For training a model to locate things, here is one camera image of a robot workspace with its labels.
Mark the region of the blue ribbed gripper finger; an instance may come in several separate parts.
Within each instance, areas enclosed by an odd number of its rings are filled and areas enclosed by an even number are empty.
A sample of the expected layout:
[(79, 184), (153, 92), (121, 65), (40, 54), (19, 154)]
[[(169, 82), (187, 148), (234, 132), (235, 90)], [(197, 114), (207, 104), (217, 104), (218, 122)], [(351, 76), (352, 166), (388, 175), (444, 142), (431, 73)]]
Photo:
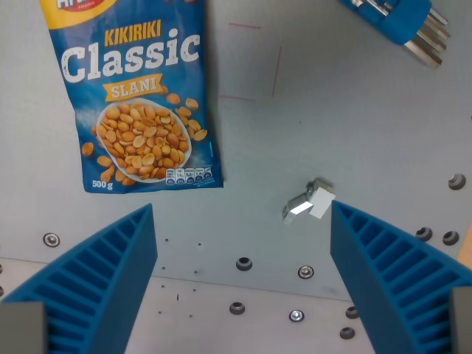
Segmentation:
[(330, 254), (376, 353), (451, 353), (449, 299), (471, 284), (470, 269), (339, 201)]
[(45, 307), (48, 353), (124, 353), (157, 258), (147, 204), (78, 243), (2, 302)]

